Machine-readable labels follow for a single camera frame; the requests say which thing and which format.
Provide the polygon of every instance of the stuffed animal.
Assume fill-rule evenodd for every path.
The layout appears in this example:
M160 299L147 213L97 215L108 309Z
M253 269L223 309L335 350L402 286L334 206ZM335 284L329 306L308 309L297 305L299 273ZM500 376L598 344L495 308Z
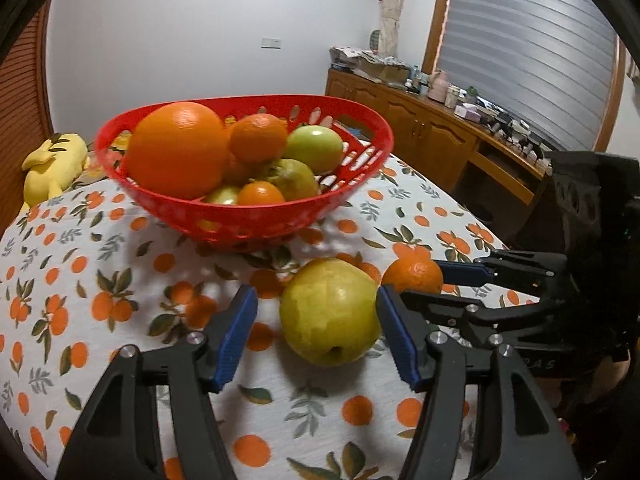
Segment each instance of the stuffed animal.
M87 148L78 134L55 134L31 152L22 163L24 179L21 213L61 195L89 164Z

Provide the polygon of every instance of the gray window blind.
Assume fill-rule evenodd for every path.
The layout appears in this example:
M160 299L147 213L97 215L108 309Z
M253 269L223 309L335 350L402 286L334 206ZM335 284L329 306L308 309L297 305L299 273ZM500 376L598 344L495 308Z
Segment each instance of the gray window blind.
M554 144L590 150L615 39L591 0L450 0L437 65Z

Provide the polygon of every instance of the fruit basket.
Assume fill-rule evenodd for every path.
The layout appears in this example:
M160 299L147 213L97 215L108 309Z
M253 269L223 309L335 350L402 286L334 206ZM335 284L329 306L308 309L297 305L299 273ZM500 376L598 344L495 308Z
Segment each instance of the fruit basket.
M312 198L276 205L218 205L163 196L138 186L127 177L126 155L114 168L108 159L111 142L124 130L133 131L149 113L167 103L136 108L118 115L98 132L97 158L106 174L140 206L165 224L192 238L206 240L218 250L256 251L277 246L295 231L324 218L347 200L382 167L393 149L393 133L375 111L361 104L328 96L266 95L194 100L211 108L226 123L257 112L282 118L292 132L301 124L321 124L343 140L344 158L332 174L319 181L322 193ZM372 132L370 144L363 144L337 123L350 116Z

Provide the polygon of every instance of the wooden window frame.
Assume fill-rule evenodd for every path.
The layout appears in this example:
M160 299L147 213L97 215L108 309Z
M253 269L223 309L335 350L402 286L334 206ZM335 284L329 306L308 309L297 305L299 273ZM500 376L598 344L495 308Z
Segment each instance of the wooden window frame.
M424 51L422 60L422 71L427 74L433 73L440 53L440 45L444 35L444 23L447 18L449 0L436 0L433 7L433 17L431 19L431 30L427 40L427 48ZM604 115L600 124L600 130L596 136L592 151L605 152L609 145L609 140L616 125L616 119L620 111L620 101L625 81L626 48L620 38L616 36L616 48L614 52L613 68L611 70L611 83L609 85L609 95L605 106Z

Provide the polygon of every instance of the printed tablecloth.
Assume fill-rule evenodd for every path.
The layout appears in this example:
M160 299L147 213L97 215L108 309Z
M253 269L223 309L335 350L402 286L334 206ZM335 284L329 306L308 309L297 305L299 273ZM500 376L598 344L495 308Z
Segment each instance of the printed tablecloth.
M395 479L423 396L400 381L383 338L350 365L317 368L280 336L278 295L300 266L336 256L377 280L399 256L468 262L503 245L395 157L323 222L267 253L217 254L165 226L109 180L32 208L0 243L0 414L45 478L113 353L171 344L228 305L241 283L260 305L235 379L212 396L238 478ZM524 303L497 286L450 294ZM456 330L446 328L460 339ZM468 387L455 478L465 478L476 412ZM165 470L181 478L169 391L158 389Z

